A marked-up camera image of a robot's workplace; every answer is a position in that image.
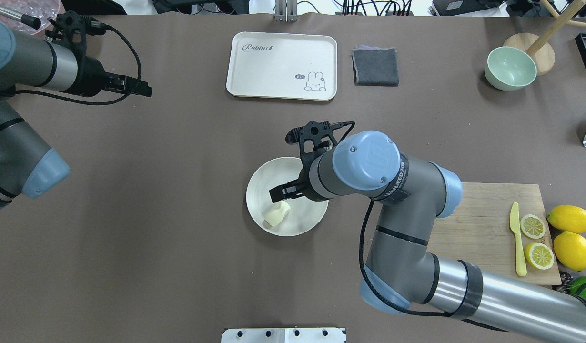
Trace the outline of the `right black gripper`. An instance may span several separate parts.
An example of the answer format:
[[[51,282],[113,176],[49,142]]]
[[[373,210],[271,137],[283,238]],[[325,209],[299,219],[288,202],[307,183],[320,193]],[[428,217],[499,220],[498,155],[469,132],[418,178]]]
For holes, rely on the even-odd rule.
[[[328,200],[328,198],[318,194],[318,191],[315,191],[311,186],[310,167],[316,159],[337,145],[333,132],[343,126],[343,123],[310,121],[305,126],[293,128],[286,134],[285,141],[287,144],[299,145],[300,160],[303,167],[297,180],[277,185],[269,190],[272,203],[300,197],[306,197],[313,201]]]

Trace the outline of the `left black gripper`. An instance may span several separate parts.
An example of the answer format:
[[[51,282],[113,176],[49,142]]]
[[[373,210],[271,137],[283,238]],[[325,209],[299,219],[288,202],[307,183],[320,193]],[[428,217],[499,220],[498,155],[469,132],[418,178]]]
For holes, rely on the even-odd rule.
[[[104,87],[106,91],[151,97],[149,83],[134,77],[107,74],[97,59],[87,55],[87,37],[104,35],[106,24],[88,15],[67,11],[50,20],[52,29],[45,33],[51,49],[52,68],[45,87],[70,95],[91,97]]]

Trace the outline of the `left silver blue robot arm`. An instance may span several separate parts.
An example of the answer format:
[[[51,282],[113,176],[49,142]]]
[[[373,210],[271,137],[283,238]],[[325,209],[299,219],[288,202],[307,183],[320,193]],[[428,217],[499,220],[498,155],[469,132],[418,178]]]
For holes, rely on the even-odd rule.
[[[62,157],[7,102],[33,94],[80,103],[77,96],[101,91],[151,96],[141,79],[138,53],[136,77],[107,72],[87,55],[87,37],[116,32],[110,25],[73,11],[50,20],[41,39],[17,32],[0,22],[0,210],[17,196],[38,198],[70,174]]]

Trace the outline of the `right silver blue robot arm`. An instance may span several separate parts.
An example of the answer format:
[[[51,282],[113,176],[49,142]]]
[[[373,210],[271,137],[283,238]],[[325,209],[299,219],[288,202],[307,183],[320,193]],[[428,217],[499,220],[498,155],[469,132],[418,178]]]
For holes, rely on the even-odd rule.
[[[363,299],[378,310],[450,318],[551,343],[586,343],[586,299],[484,272],[470,262],[427,250],[437,218],[454,213],[463,195],[458,176],[436,163],[409,158],[380,131],[345,134],[354,122],[317,123],[286,135],[298,145],[299,178],[270,190],[272,202],[315,202],[350,194],[382,205],[372,246],[359,264]]]

